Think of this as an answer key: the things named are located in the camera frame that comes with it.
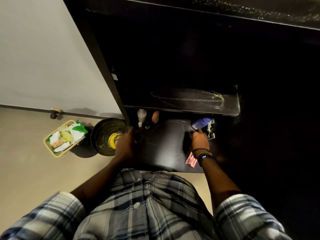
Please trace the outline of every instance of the plaid shirt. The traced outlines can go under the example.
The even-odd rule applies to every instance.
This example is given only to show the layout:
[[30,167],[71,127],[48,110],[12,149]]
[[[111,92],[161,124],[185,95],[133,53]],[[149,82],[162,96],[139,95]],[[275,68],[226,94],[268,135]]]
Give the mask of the plaid shirt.
[[251,196],[233,195],[214,219],[195,188],[174,174],[124,169],[110,196],[89,215],[58,192],[4,231],[0,239],[290,239]]

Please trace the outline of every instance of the metal bowl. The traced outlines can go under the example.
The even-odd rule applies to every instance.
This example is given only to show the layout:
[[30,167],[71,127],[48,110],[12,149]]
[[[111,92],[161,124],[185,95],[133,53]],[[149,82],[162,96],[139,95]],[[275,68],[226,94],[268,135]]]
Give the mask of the metal bowl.
[[109,146],[108,139],[112,133],[126,133],[129,126],[125,120],[107,118],[99,121],[91,132],[91,144],[93,148],[103,156],[114,156],[116,150]]

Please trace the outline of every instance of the person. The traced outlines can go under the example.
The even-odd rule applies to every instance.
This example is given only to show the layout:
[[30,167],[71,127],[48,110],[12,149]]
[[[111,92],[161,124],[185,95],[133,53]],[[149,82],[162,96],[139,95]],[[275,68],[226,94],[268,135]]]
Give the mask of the person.
[[104,169],[71,193],[54,194],[0,239],[290,239],[218,166],[201,130],[191,147],[208,181],[215,218],[182,177],[124,169],[134,163],[133,144],[130,130]]

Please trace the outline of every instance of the blue bottle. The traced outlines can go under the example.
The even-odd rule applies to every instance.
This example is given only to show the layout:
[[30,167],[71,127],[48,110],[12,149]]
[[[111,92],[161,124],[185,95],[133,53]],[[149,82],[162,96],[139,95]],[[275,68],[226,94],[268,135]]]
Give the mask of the blue bottle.
[[191,127],[195,130],[204,128],[212,119],[211,118],[203,118],[199,119],[196,122],[191,124]]

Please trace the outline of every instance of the soap bottle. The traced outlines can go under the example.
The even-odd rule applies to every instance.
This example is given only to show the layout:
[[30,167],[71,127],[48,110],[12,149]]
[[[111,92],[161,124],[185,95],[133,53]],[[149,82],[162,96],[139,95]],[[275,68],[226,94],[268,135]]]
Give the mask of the soap bottle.
[[146,120],[146,117],[147,117],[147,112],[145,109],[139,109],[138,112],[138,125],[139,127],[142,127],[142,123]]
[[191,127],[195,130],[204,128],[212,119],[211,118],[203,118],[199,119],[196,122],[191,124]]

